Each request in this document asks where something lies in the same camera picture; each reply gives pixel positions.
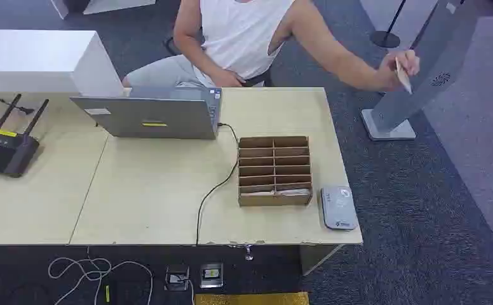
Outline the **person's right hand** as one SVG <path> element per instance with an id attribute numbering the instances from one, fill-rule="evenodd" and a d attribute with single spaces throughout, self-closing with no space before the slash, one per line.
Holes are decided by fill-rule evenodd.
<path id="1" fill-rule="evenodd" d="M 242 87 L 245 80 L 233 71 L 217 69 L 209 73 L 209 77 L 216 87 Z"/>

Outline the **person's left hand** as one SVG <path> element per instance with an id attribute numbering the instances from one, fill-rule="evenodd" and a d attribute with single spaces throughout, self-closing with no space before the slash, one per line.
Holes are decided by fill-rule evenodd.
<path id="1" fill-rule="evenodd" d="M 414 50 L 388 53 L 375 74 L 377 90 L 391 91 L 402 85 L 398 79 L 397 65 L 400 65 L 408 76 L 415 76 L 420 71 L 420 58 Z"/>

